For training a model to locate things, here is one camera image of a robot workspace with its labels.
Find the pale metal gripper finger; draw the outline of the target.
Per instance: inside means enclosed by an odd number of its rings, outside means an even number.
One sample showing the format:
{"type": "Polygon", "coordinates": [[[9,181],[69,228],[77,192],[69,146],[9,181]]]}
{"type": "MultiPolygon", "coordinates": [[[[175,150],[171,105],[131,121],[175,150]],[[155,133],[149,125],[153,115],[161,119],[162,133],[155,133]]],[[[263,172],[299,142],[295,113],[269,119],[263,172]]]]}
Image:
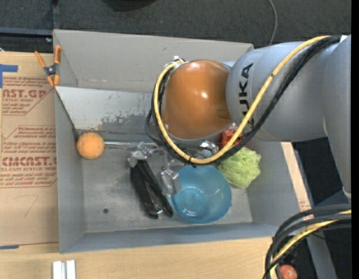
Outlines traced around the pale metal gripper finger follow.
{"type": "Polygon", "coordinates": [[[163,194],[165,196],[175,195],[182,188],[179,172],[171,168],[161,171],[161,180],[163,182],[163,194]]]}
{"type": "Polygon", "coordinates": [[[145,161],[149,158],[153,150],[156,148],[156,144],[153,142],[139,142],[137,144],[131,144],[128,147],[129,157],[127,161],[130,167],[135,167],[139,160],[145,161]]]}

